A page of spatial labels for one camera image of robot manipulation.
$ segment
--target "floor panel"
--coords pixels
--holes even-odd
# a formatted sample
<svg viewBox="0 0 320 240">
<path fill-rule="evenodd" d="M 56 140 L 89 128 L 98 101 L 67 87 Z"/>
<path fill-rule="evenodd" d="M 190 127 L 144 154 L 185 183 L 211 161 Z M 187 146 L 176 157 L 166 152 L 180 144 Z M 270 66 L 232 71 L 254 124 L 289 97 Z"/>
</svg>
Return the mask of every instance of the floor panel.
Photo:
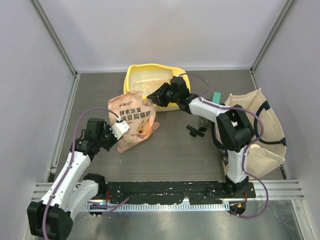
<svg viewBox="0 0 320 240">
<path fill-rule="evenodd" d="M 210 91 L 204 97 L 212 98 L 213 92 L 220 92 L 221 102 L 224 102 L 230 93 L 243 95 L 254 90 L 248 70 L 190 73 L 196 73 L 208 80 Z M 79 116 L 88 108 L 107 108 L 109 99 L 123 93 L 125 75 L 125 72 L 81 74 L 57 173 L 66 162 Z M 189 79 L 193 93 L 205 90 L 206 86 L 200 79 L 193 76 Z M 85 129 L 87 120 L 92 117 L 109 121 L 108 114 L 103 111 L 90 112 L 80 123 L 78 136 L 80 130 Z M 156 121 L 161 126 L 150 139 L 124 153 L 119 153 L 116 147 L 110 152 L 101 150 L 82 177 L 87 173 L 96 173 L 105 176 L 107 181 L 204 181 L 225 178 L 220 151 L 214 146 L 210 131 L 207 131 L 204 137 L 192 137 L 186 129 L 187 125 L 198 126 L 197 116 L 179 110 L 158 112 Z M 283 178 L 277 168 L 262 179 Z"/>
<path fill-rule="evenodd" d="M 252 201 L 245 214 L 264 207 Z M 290 200 L 270 201 L 255 219 L 241 219 L 226 211 L 113 212 L 93 218 L 80 213 L 69 240 L 303 240 Z"/>
</svg>

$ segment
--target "green object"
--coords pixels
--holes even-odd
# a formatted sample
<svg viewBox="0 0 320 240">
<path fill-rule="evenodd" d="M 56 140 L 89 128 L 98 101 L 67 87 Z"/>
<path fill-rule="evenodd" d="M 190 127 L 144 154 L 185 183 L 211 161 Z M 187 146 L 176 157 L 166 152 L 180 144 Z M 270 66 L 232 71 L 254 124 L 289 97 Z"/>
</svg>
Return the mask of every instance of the green object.
<svg viewBox="0 0 320 240">
<path fill-rule="evenodd" d="M 212 102 L 213 102 L 214 104 L 220 104 L 220 99 L 221 99 L 221 93 L 215 91 L 215 92 L 213 93 Z"/>
</svg>

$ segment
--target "black bag handle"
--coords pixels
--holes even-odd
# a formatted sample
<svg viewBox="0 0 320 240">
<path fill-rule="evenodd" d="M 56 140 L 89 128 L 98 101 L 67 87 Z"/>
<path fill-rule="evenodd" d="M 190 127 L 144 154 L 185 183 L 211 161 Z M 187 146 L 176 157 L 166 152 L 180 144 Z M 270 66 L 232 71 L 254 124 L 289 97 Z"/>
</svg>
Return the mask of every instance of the black bag handle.
<svg viewBox="0 0 320 240">
<path fill-rule="evenodd" d="M 265 109 L 267 111 L 270 108 L 271 107 L 270 107 L 268 101 L 266 100 L 264 103 L 261 104 L 258 111 L 256 111 L 255 115 L 257 115 L 259 117 L 259 115 L 263 109 Z M 259 136 L 259 133 L 258 133 L 258 120 L 256 118 L 254 118 L 254 121 L 253 121 L 253 129 L 254 129 L 255 137 L 257 138 Z M 265 140 L 262 140 L 262 138 L 260 138 L 259 142 L 261 142 L 263 144 L 267 144 L 267 145 L 283 144 L 284 146 L 287 146 L 286 137 L 282 138 L 279 141 L 265 141 Z"/>
</svg>

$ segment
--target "beige tote bag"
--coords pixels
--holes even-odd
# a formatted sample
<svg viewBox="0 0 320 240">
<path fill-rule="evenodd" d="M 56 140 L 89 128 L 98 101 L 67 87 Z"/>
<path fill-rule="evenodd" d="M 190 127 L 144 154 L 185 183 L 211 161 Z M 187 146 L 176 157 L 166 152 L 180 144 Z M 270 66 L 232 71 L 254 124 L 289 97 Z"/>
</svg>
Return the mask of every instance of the beige tote bag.
<svg viewBox="0 0 320 240">
<path fill-rule="evenodd" d="M 264 134 L 262 138 L 248 150 L 246 165 L 248 173 L 260 178 L 279 167 L 285 161 L 286 138 L 275 112 L 262 94 L 261 89 L 246 95 L 230 94 L 225 105 L 230 107 L 240 105 L 255 113 L 263 123 Z M 253 139 L 255 139 L 260 134 L 261 127 L 252 115 L 248 113 L 246 115 L 254 129 Z M 217 126 L 215 126 L 215 132 L 217 139 L 221 142 Z M 225 166 L 225 172 L 228 172 L 228 165 Z"/>
</svg>

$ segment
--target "cartoon cat illustration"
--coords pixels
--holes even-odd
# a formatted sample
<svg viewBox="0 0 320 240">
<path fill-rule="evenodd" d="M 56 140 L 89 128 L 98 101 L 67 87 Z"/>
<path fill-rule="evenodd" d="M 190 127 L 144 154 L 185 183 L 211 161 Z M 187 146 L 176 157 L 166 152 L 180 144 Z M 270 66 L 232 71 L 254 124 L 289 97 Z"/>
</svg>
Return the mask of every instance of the cartoon cat illustration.
<svg viewBox="0 0 320 240">
<path fill-rule="evenodd" d="M 131 134 L 131 136 L 137 136 L 140 139 L 144 139 L 146 136 L 150 137 L 153 132 L 152 126 L 150 124 L 150 118 L 147 121 L 143 120 L 136 129 L 136 132 L 137 134 Z"/>
</svg>

